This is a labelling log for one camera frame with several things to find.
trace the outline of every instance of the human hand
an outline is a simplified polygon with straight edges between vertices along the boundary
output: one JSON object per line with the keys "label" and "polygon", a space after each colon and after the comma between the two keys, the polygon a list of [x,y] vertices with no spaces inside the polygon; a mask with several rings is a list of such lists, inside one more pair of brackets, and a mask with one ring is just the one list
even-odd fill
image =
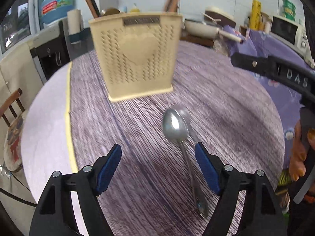
{"label": "human hand", "polygon": [[[290,158],[290,165],[289,165],[289,173],[291,179],[293,181],[297,181],[299,177],[304,176],[306,172],[306,168],[304,165],[304,161],[308,154],[308,150],[305,150],[301,142],[301,135],[302,135],[302,128],[300,121],[294,127],[294,138],[293,138],[293,147],[292,147],[292,154]],[[315,129],[310,129],[308,131],[308,142],[310,143],[313,150],[315,150]],[[309,192],[315,194],[315,183],[311,186]]]}

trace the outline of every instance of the white microwave oven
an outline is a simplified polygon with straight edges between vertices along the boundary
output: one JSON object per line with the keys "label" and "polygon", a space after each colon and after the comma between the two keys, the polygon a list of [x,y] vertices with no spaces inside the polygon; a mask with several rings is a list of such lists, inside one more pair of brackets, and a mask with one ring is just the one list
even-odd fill
{"label": "white microwave oven", "polygon": [[304,26],[276,15],[272,19],[270,35],[297,52],[314,69],[314,60],[311,57],[311,50]]}

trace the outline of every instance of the wood grain tablecloth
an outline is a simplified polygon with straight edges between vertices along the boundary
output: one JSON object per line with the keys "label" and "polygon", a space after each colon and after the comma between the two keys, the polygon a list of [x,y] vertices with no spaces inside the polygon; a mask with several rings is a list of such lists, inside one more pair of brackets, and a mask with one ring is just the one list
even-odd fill
{"label": "wood grain tablecloth", "polygon": [[[229,58],[180,42],[174,91],[111,103],[95,51],[73,61],[70,73],[71,129],[78,168],[92,165],[114,143],[122,159],[100,206],[118,235],[201,235],[218,198],[209,190],[187,145],[210,208],[197,216],[187,167],[162,133],[163,111],[177,103],[192,114],[192,127],[212,154],[243,172],[262,169],[276,187],[284,160],[284,137],[275,105],[249,73]],[[239,202],[229,233],[236,233]]]}

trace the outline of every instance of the silver screw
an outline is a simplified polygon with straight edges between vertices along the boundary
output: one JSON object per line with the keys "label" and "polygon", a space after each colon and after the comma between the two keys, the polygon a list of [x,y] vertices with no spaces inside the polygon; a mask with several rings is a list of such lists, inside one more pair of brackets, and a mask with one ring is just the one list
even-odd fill
{"label": "silver screw", "polygon": [[264,171],[262,171],[262,170],[257,170],[257,175],[258,175],[258,176],[264,176],[265,173],[264,173]]}
{"label": "silver screw", "polygon": [[84,172],[90,172],[92,170],[92,167],[91,166],[85,166],[84,168],[83,168],[83,171]]}
{"label": "silver screw", "polygon": [[233,167],[232,167],[231,165],[225,165],[225,166],[224,166],[224,169],[225,169],[226,171],[232,171],[232,170],[233,170]]}
{"label": "silver screw", "polygon": [[60,172],[59,171],[55,171],[54,173],[53,173],[53,177],[58,177],[60,175]]}

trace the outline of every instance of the white lettering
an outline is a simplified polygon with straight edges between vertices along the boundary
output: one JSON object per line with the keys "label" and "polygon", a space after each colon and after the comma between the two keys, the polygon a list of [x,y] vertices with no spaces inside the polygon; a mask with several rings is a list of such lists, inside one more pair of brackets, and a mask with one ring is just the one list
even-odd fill
{"label": "white lettering", "polygon": [[292,78],[292,70],[288,69],[287,78],[290,80]]}
{"label": "white lettering", "polygon": [[304,78],[303,87],[306,88],[308,86],[308,79]]}
{"label": "white lettering", "polygon": [[296,76],[294,82],[296,82],[296,81],[298,82],[298,84],[300,84],[300,75],[299,75],[299,74],[297,74],[297,76]]}

